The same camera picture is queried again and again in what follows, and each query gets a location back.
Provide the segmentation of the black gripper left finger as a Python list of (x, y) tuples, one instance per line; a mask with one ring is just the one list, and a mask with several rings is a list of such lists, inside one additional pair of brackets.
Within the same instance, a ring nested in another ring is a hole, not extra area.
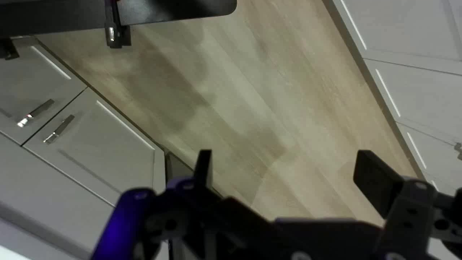
[(206, 188), (212, 177), (212, 152), (200, 151), (193, 169), (193, 185), (196, 188)]

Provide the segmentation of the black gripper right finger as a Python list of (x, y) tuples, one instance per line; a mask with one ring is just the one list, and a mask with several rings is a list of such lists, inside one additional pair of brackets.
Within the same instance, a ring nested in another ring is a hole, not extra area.
[(404, 180), (371, 151), (356, 154), (353, 184), (374, 210), (385, 219)]

